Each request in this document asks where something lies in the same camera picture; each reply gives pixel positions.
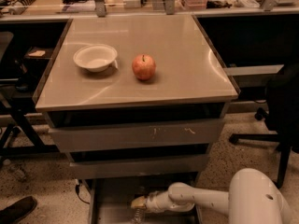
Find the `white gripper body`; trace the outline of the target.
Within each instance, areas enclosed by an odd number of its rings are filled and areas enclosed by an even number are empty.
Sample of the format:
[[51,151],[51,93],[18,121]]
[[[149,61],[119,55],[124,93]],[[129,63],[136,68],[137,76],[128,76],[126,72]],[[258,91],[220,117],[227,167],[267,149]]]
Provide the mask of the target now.
[[149,194],[145,202],[146,209],[151,213],[162,213],[170,207],[167,191],[154,191]]

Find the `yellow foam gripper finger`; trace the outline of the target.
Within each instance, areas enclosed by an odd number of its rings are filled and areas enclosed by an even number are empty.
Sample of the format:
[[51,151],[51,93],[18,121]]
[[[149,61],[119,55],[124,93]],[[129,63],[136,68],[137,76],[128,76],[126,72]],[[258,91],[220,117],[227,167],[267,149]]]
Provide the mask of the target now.
[[146,202],[147,198],[145,196],[140,196],[131,202],[131,208],[132,209],[146,209]]

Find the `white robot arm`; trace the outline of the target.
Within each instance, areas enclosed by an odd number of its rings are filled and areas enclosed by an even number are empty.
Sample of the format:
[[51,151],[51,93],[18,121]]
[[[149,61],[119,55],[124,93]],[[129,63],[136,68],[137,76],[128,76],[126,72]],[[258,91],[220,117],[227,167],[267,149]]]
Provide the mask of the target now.
[[131,202],[132,209],[150,213],[187,212],[195,206],[226,215],[229,224],[290,224],[292,220],[291,208],[274,182],[250,168],[235,173],[228,192],[177,182],[166,191],[154,191]]

